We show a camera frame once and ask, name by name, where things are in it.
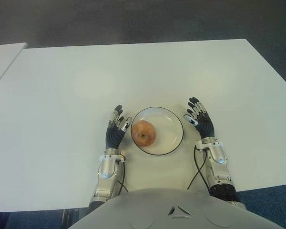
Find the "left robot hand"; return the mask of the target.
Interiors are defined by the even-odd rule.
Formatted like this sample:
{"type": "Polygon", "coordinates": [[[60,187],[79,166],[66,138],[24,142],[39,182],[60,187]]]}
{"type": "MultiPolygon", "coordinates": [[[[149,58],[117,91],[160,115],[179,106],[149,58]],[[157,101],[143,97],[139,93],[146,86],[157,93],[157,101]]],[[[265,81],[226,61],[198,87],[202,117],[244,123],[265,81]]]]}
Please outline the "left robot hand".
{"type": "Polygon", "coordinates": [[[117,105],[112,112],[105,136],[105,149],[118,149],[127,129],[132,123],[132,118],[124,118],[122,105],[117,105]]]}

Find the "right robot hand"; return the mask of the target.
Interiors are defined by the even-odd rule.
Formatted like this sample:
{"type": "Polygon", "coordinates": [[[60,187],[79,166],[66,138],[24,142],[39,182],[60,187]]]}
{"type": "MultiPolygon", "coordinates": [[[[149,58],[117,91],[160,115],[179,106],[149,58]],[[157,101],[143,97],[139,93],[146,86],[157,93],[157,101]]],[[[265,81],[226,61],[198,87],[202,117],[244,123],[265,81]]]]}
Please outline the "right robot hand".
{"type": "Polygon", "coordinates": [[[215,137],[215,129],[211,118],[203,104],[195,97],[189,98],[188,114],[184,118],[199,132],[200,137],[215,137]]]}

